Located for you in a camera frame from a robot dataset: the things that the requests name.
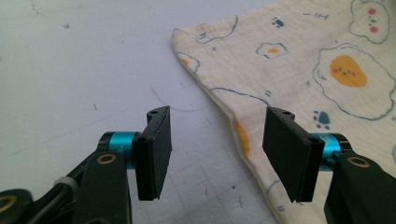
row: black cable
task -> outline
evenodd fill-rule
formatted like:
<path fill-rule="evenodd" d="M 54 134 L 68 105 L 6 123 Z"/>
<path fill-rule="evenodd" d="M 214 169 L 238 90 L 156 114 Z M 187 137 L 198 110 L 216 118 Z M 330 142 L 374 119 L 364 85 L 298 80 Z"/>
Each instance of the black cable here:
<path fill-rule="evenodd" d="M 61 186 L 59 193 L 41 210 L 39 210 L 35 216 L 33 216 L 28 224 L 46 223 L 53 213 L 55 213 L 65 202 L 72 198 L 72 191 L 67 186 Z"/>

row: blue paw print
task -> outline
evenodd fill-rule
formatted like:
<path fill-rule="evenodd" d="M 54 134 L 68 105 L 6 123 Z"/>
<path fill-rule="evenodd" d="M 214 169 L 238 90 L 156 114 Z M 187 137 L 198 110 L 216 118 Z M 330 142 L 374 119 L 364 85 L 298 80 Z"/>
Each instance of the blue paw print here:
<path fill-rule="evenodd" d="M 323 111 L 314 111 L 314 120 L 318 122 L 317 127 L 320 129 L 324 127 L 325 129 L 330 129 L 330 119 L 329 115 Z"/>

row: orange blob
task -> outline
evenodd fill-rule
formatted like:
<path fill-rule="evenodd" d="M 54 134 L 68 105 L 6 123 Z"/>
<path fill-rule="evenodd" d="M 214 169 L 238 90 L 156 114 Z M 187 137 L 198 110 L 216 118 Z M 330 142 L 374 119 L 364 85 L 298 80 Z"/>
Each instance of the orange blob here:
<path fill-rule="evenodd" d="M 367 77 L 358 63 L 347 55 L 336 57 L 330 64 L 332 77 L 348 87 L 364 87 Z"/>
<path fill-rule="evenodd" d="M 276 54 L 279 52 L 279 49 L 268 49 L 268 53 Z"/>
<path fill-rule="evenodd" d="M 244 156 L 247 158 L 248 155 L 250 154 L 250 141 L 248 138 L 248 132 L 245 130 L 244 126 L 242 126 L 242 124 L 238 122 L 238 120 L 235 120 L 234 124 L 236 131 L 238 132 L 239 138 L 241 140 Z"/>
<path fill-rule="evenodd" d="M 187 59 L 181 59 L 181 62 L 184 64 L 184 66 L 188 66 L 190 61 Z"/>

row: orange cartoon face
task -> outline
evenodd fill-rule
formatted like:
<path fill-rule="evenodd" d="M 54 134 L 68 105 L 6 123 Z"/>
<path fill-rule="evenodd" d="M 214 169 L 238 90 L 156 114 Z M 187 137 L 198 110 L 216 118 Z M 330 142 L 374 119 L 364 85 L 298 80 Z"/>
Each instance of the orange cartoon face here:
<path fill-rule="evenodd" d="M 348 87 L 364 87 L 367 84 L 367 77 L 361 67 L 347 55 L 333 59 L 330 70 L 335 80 Z"/>

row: teal cylindrical connector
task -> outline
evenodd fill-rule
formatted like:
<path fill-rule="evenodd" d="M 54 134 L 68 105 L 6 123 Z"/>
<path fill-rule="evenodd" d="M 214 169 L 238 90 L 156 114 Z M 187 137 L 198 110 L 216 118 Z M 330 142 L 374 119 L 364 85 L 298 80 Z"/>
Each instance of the teal cylindrical connector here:
<path fill-rule="evenodd" d="M 331 133 L 311 133 L 317 138 L 320 138 L 325 142 L 325 146 L 323 149 L 322 161 L 319 167 L 320 171 L 331 171 L 331 167 L 329 167 L 329 161 L 334 160 L 332 154 L 341 153 L 341 146 L 338 142 L 337 138 Z"/>
<path fill-rule="evenodd" d="M 127 169 L 134 169 L 134 135 L 136 132 L 116 132 L 110 138 L 109 150 L 120 151 L 126 158 Z"/>

